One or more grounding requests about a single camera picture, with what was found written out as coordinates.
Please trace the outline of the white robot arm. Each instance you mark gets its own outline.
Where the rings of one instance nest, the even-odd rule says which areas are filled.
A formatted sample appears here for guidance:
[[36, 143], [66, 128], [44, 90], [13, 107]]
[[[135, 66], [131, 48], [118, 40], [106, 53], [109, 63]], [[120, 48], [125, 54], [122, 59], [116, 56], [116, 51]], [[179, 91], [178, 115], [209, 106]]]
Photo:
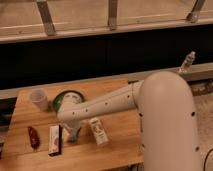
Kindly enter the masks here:
[[176, 73], [157, 72], [83, 103], [65, 99], [57, 117], [71, 130], [85, 119], [129, 109], [140, 117], [145, 171], [202, 171], [194, 98]]

